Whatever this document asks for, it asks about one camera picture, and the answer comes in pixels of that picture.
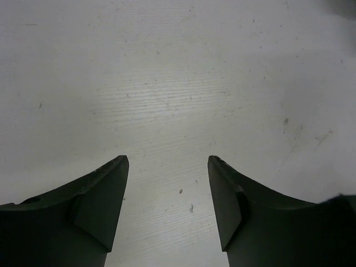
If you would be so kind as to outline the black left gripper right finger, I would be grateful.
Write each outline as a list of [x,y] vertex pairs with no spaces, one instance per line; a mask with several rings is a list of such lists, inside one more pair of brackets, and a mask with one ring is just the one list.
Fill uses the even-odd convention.
[[230,266],[355,265],[355,196],[312,203],[272,190],[217,156],[207,168]]

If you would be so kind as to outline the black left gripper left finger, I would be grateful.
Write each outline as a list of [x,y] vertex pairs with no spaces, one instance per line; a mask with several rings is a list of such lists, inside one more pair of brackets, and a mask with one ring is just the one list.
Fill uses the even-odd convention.
[[112,251],[128,158],[22,203],[1,206],[2,266],[104,266]]

